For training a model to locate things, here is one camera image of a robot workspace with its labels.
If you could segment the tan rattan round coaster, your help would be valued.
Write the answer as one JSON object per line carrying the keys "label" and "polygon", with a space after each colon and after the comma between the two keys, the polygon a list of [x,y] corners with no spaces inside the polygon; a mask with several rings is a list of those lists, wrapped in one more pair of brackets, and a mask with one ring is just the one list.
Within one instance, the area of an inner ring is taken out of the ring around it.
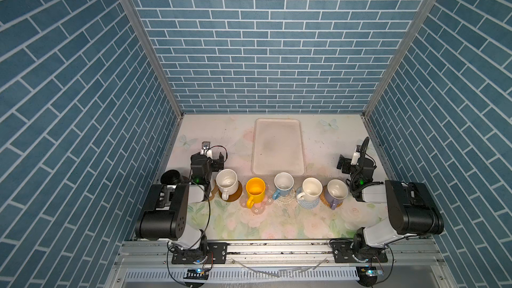
{"label": "tan rattan round coaster", "polygon": [[320,201],[329,209],[335,210],[343,204],[342,199],[333,197],[326,188],[323,189],[323,193],[320,195]]}

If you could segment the black mug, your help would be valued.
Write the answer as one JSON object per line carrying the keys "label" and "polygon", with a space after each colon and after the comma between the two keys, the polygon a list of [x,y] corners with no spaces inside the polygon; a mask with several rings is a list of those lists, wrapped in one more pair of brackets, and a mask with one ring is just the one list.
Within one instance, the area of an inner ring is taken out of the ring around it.
{"label": "black mug", "polygon": [[162,185],[175,186],[188,183],[189,180],[188,178],[184,177],[178,170],[170,169],[160,177],[160,182]]}

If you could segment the blue woven round coaster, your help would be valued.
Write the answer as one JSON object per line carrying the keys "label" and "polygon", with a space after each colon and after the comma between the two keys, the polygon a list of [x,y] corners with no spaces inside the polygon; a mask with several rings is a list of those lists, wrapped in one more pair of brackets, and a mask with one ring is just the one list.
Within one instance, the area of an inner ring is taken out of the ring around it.
{"label": "blue woven round coaster", "polygon": [[319,198],[316,198],[314,201],[306,201],[303,198],[297,199],[297,203],[299,204],[299,206],[304,209],[308,209],[308,210],[316,208],[318,206],[319,202],[320,202]]}

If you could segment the multicolour woven round coaster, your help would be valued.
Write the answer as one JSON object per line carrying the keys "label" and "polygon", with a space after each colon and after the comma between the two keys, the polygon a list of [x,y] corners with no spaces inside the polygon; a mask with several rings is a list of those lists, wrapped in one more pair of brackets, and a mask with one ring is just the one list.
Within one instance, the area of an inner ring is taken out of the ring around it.
{"label": "multicolour woven round coaster", "polygon": [[295,200],[296,200],[296,192],[295,192],[294,189],[290,189],[289,192],[286,195],[284,195],[284,196],[280,195],[276,199],[276,201],[278,203],[282,203],[282,204],[289,204],[289,203],[292,203]]}

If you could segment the blue floral mug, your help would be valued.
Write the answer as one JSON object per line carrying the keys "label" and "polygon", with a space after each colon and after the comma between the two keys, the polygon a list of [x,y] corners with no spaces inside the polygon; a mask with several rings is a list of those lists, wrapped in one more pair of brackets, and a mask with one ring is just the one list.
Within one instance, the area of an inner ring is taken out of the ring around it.
{"label": "blue floral mug", "polygon": [[286,172],[278,173],[274,178],[275,192],[272,195],[273,200],[280,197],[286,197],[294,186],[294,178]]}

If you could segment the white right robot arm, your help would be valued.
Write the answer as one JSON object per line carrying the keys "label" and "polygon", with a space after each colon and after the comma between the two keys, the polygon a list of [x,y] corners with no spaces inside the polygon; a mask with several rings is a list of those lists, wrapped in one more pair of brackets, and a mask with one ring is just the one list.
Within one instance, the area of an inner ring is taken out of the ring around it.
{"label": "white right robot arm", "polygon": [[349,176],[346,184],[354,200],[387,207],[386,218],[373,226],[357,230],[351,244],[354,255],[369,258],[391,243],[443,233],[444,220],[425,184],[373,181],[376,164],[363,153],[357,159],[341,155],[337,169]]}

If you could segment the purple mug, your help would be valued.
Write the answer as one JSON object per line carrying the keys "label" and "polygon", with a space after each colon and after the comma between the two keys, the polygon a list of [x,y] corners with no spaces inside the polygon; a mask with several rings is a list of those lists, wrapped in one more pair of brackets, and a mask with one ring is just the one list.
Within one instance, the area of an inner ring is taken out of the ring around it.
{"label": "purple mug", "polygon": [[348,197],[349,189],[340,179],[332,179],[324,191],[325,201],[330,209],[335,210]]}

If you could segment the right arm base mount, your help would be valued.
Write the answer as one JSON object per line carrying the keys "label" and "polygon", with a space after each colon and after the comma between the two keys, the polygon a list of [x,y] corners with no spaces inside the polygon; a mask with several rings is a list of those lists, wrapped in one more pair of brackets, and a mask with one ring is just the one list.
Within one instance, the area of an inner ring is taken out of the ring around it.
{"label": "right arm base mount", "polygon": [[331,239],[329,246],[336,263],[388,262],[384,248],[374,248],[364,242],[354,243],[348,239]]}

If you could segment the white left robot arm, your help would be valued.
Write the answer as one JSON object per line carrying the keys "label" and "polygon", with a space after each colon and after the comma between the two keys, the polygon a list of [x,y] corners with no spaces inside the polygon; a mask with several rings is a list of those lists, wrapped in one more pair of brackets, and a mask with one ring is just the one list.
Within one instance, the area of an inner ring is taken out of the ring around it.
{"label": "white left robot arm", "polygon": [[137,238],[167,239],[171,248],[186,253],[205,253],[206,230],[187,224],[188,206],[209,201],[212,175],[224,168],[227,158],[228,154],[220,153],[214,159],[207,149],[191,156],[189,176],[176,169],[166,171],[160,182],[150,187],[135,224]]}

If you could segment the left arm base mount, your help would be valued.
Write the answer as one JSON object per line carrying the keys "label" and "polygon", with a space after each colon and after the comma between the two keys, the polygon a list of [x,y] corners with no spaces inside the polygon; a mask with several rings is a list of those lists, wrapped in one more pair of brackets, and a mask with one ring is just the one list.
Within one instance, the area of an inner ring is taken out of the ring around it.
{"label": "left arm base mount", "polygon": [[225,264],[228,244],[218,241],[202,241],[196,249],[172,248],[173,265]]}

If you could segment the white speckled mug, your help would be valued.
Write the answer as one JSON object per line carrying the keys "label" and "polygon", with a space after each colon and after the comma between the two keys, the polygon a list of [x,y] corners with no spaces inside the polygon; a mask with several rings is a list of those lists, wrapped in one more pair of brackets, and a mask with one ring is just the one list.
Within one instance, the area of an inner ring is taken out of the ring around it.
{"label": "white speckled mug", "polygon": [[216,184],[221,193],[221,198],[228,201],[229,197],[234,195],[238,189],[238,176],[232,169],[224,169],[217,174]]}

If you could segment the glossy brown scratched coaster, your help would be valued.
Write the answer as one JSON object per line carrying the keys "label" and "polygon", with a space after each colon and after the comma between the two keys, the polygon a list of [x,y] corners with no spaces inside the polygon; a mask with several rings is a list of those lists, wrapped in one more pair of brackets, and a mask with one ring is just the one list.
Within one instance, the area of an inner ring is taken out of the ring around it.
{"label": "glossy brown scratched coaster", "polygon": [[240,181],[229,187],[222,187],[219,185],[218,189],[220,198],[229,203],[237,201],[243,193],[243,187]]}

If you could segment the yellow mug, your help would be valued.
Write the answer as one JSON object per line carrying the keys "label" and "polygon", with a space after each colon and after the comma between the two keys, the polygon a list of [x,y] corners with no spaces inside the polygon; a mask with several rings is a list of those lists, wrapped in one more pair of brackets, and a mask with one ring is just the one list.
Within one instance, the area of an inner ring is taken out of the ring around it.
{"label": "yellow mug", "polygon": [[248,199],[246,206],[248,209],[252,209],[255,204],[261,203],[265,198],[266,184],[261,178],[251,178],[245,186]]}

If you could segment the plain white mug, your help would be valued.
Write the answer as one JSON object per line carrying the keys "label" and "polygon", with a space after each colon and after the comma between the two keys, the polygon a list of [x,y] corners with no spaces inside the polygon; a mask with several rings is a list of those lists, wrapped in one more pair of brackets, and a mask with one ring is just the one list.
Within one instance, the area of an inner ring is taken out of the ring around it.
{"label": "plain white mug", "polygon": [[314,177],[308,177],[297,190],[296,200],[300,203],[313,203],[319,199],[322,191],[321,181]]}

